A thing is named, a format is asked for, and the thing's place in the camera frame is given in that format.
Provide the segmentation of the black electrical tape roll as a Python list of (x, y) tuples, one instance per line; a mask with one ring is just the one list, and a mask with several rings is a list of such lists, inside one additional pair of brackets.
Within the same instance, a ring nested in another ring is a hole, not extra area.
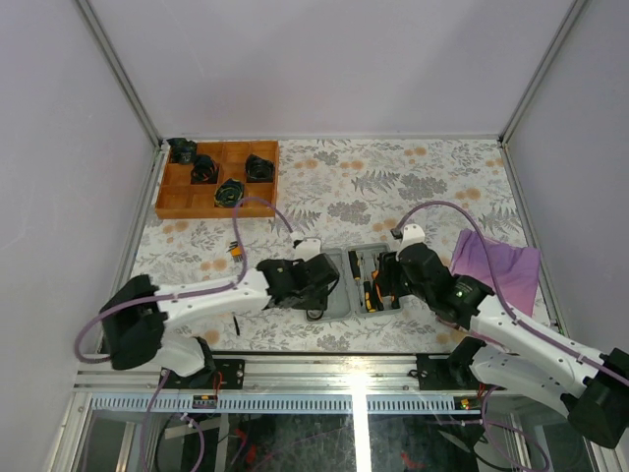
[(306, 310), (306, 317), (309, 321), (318, 321), (324, 314), (323, 310)]

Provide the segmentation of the grey plastic tool case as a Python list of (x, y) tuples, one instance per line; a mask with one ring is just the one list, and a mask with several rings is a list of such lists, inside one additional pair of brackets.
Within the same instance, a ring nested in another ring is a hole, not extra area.
[(356, 250), (360, 259), (363, 281), (372, 282), (369, 263), (372, 261), (372, 254), (386, 253), (390, 251), (387, 243), (374, 243), (367, 245), (355, 245), (346, 248), (324, 248), (321, 251), (328, 254), (340, 273), (340, 279), (327, 298), (327, 305), (322, 318), (318, 321), (306, 321), (309, 323), (332, 323), (345, 321), (353, 316), (368, 318), (373, 316), (393, 316), (402, 313), (402, 302), (396, 301), (391, 305), (391, 297), (384, 296), (384, 310), (368, 313), (364, 304), (363, 287), (357, 289), (356, 282), (352, 276), (348, 258), (348, 252)]

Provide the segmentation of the large black yellow screwdriver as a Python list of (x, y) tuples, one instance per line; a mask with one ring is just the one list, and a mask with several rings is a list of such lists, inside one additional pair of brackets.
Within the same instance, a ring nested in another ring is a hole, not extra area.
[(364, 304), (368, 313), (377, 311), (377, 304), (373, 297), (372, 284), (368, 280), (363, 281)]

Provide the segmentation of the small black yellow screwdriver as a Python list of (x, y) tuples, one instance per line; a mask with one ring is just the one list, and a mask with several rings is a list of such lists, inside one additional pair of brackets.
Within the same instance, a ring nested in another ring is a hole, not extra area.
[(363, 287), (363, 275), (362, 275), (360, 259), (359, 259), (357, 251), (350, 250), (348, 252), (348, 258), (349, 258), (350, 270), (356, 282), (357, 289), (361, 290), (361, 288)]

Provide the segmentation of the orange black pliers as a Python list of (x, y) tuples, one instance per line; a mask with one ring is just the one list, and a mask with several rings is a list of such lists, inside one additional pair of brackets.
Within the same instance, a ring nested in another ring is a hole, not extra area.
[(375, 306), (378, 311), (384, 310), (383, 297), (381, 295), (381, 290), (378, 284), (378, 275), (379, 275), (379, 253), (372, 254), (372, 261), (369, 263), (369, 269), (372, 279), (372, 296), (374, 298)]

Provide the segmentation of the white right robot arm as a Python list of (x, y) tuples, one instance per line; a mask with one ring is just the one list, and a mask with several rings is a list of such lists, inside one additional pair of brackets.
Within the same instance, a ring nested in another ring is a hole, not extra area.
[(413, 295), (436, 316), (482, 336), (473, 354), (448, 363), (459, 387), (500, 386), (564, 416), (581, 436), (615, 448), (628, 428), (628, 354), (602, 353), (539, 324), (500, 300), (489, 285), (453, 274), (424, 243), (378, 258), (382, 294)]

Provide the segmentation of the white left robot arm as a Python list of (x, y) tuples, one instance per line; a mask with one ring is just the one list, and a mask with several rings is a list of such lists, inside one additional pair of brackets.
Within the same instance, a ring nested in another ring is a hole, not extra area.
[(135, 276), (99, 312), (109, 362), (117, 371), (153, 362), (205, 387), (215, 375), (201, 339), (207, 320), (274, 308), (322, 311), (339, 279), (327, 254), (264, 260), (233, 280), (157, 286), (146, 274)]

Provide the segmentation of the purple princess print bag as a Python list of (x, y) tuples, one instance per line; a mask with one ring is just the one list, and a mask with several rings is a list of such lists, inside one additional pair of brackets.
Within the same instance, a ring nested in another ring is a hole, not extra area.
[(490, 259), (493, 273), (506, 301), (523, 314), (534, 313), (540, 279), (542, 255), (531, 247), (513, 247), (506, 243), (486, 239), (489, 258), (483, 242), (476, 231), (464, 229), (460, 232), (453, 252), (450, 271), (457, 275), (468, 275), (495, 289), (487, 260)]

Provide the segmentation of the black blue tape roll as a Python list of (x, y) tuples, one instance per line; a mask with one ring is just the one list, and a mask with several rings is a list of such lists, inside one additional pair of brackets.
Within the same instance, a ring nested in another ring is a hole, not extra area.
[(240, 180), (230, 178), (216, 188), (214, 205), (223, 208), (235, 207), (244, 194), (245, 184)]

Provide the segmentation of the black tape roll right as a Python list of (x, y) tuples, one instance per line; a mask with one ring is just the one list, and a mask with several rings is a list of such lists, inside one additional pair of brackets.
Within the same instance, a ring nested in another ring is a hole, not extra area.
[(275, 167), (271, 160), (250, 154), (245, 163), (248, 183), (272, 183)]

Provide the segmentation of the orange wooden compartment tray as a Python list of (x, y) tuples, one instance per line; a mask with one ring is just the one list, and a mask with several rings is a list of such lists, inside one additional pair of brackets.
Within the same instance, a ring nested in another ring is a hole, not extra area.
[(279, 177), (277, 141), (167, 142), (167, 160), (154, 206), (162, 219), (272, 216)]

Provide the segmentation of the black tape roll top-left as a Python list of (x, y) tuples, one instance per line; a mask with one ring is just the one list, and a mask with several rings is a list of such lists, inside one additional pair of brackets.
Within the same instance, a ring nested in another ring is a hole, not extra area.
[(198, 144), (185, 138), (171, 138), (167, 140), (170, 146), (170, 161), (172, 163), (188, 165), (197, 157)]

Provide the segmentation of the aluminium front rail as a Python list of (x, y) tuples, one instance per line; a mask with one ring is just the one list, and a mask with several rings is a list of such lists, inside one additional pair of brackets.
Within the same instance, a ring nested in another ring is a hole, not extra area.
[[(373, 394), (419, 392), (420, 382), (409, 375), (417, 367), (413, 354), (290, 354), (218, 352), (217, 360), (245, 362), (242, 394), (335, 394), (356, 387)], [(150, 392), (161, 369), (143, 365), (115, 371), (109, 364), (80, 363), (73, 381), (75, 392)]]

